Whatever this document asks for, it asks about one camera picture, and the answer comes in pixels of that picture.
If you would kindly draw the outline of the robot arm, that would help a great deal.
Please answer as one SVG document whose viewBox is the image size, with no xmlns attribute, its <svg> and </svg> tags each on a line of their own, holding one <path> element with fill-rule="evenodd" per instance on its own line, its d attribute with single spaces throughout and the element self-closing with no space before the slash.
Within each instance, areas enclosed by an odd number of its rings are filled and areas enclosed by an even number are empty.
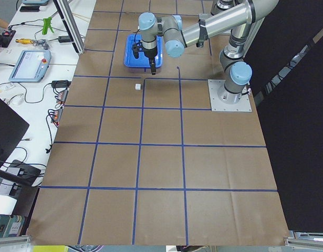
<svg viewBox="0 0 323 252">
<path fill-rule="evenodd" d="M 132 45 L 131 50 L 135 58 L 139 58 L 139 52 L 144 53 L 149 60 L 151 73 L 155 75 L 157 37 L 163 37 L 166 53 L 177 58 L 186 48 L 192 45 L 201 48 L 206 40 L 230 30 L 228 45 L 220 52 L 226 80 L 217 95 L 223 103 L 236 104 L 252 77 L 250 65 L 243 61 L 244 46 L 251 26 L 266 17 L 277 4 L 277 1 L 257 0 L 213 1 L 210 16 L 199 19 L 187 28 L 182 27 L 179 15 L 156 17 L 153 13 L 145 12 L 138 20 L 141 39 Z"/>
</svg>

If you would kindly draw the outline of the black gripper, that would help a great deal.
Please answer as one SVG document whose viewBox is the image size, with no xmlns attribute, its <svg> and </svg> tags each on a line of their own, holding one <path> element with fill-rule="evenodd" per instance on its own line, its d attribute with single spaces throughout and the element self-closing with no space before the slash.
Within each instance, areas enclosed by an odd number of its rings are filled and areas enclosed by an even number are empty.
<svg viewBox="0 0 323 252">
<path fill-rule="evenodd" d="M 149 65 L 152 75 L 156 75 L 156 65 L 155 65 L 155 57 L 157 56 L 157 48 L 154 47 L 152 49 L 146 49 L 143 47 L 142 42 L 134 43 L 132 45 L 132 52 L 135 59 L 139 58 L 139 53 L 143 52 L 144 55 L 149 59 Z"/>
</svg>

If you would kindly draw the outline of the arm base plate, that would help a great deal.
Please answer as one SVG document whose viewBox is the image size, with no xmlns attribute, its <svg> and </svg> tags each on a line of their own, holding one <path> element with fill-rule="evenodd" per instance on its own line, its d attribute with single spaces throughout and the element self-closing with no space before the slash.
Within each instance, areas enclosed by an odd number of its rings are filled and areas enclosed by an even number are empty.
<svg viewBox="0 0 323 252">
<path fill-rule="evenodd" d="M 229 93 L 224 87 L 225 80 L 207 81 L 211 110 L 213 112 L 252 112 L 246 87 L 239 94 Z"/>
</svg>

